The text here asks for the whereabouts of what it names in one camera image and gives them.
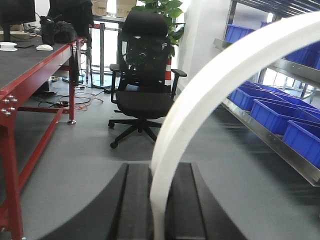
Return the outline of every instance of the table leg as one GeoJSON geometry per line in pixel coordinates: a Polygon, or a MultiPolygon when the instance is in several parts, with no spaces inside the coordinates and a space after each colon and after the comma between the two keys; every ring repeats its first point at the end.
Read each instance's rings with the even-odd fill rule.
{"type": "Polygon", "coordinates": [[[72,79],[72,68],[69,69],[69,125],[76,124],[75,120],[75,84],[72,79]]]}
{"type": "Polygon", "coordinates": [[[13,126],[0,126],[0,145],[6,196],[8,199],[8,230],[11,231],[13,240],[21,240],[23,237],[23,224],[13,126]]]}

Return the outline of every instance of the computer mouse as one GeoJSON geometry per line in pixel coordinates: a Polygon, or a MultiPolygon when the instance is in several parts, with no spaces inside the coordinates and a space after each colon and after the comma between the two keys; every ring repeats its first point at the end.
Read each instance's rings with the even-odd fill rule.
{"type": "Polygon", "coordinates": [[[39,51],[52,51],[54,48],[48,44],[42,44],[37,46],[35,49],[39,51]]]}

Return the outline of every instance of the black office chair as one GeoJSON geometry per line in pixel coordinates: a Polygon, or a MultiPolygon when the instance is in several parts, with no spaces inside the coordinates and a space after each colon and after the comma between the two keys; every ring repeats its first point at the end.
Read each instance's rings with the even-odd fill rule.
{"type": "Polygon", "coordinates": [[[118,146],[118,141],[135,130],[145,131],[154,141],[156,135],[150,127],[160,128],[161,123],[150,120],[165,117],[174,103],[178,78],[187,75],[172,69],[172,86],[165,85],[166,66],[171,42],[167,37],[168,25],[165,18],[157,13],[132,10],[118,34],[119,64],[111,64],[111,101],[126,116],[135,119],[111,119],[109,128],[115,124],[131,125],[110,144],[118,146]],[[120,81],[116,91],[116,75],[120,81]]]}

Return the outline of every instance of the wheel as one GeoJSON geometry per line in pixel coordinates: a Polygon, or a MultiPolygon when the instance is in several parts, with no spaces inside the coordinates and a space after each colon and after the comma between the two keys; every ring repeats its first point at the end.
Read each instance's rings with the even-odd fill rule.
{"type": "Polygon", "coordinates": [[[110,147],[111,147],[112,149],[115,149],[115,148],[118,147],[118,143],[114,141],[114,142],[110,143],[110,147]]]}
{"type": "Polygon", "coordinates": [[[108,126],[109,126],[110,129],[113,129],[115,124],[113,122],[109,122],[108,126]]]}

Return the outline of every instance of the chair base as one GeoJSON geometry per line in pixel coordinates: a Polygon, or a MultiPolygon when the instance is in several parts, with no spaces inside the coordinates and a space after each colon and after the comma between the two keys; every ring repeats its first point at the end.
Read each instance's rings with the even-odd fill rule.
{"type": "Polygon", "coordinates": [[[113,119],[109,120],[108,126],[110,129],[112,129],[115,126],[115,124],[126,124],[131,126],[114,139],[114,141],[110,144],[110,147],[112,149],[115,149],[118,146],[118,142],[121,139],[133,133],[135,130],[138,130],[139,133],[145,131],[146,134],[148,134],[149,137],[152,138],[152,140],[156,141],[157,136],[150,129],[150,127],[161,128],[162,126],[162,123],[149,121],[146,119],[113,119]]]}

